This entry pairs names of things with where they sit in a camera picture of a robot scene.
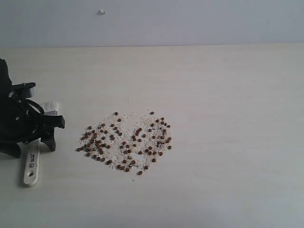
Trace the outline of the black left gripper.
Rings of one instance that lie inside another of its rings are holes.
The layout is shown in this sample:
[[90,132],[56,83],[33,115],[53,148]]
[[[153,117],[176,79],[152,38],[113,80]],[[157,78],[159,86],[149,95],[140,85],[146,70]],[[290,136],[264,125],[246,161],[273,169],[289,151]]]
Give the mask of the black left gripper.
[[[12,81],[9,77],[7,62],[0,60],[0,152],[13,158],[20,158],[21,151],[18,142],[21,142],[27,135],[30,124],[25,119],[19,97],[9,97]],[[44,115],[44,125],[51,128],[42,134],[40,141],[50,151],[56,150],[54,128],[65,128],[65,119],[62,115]]]

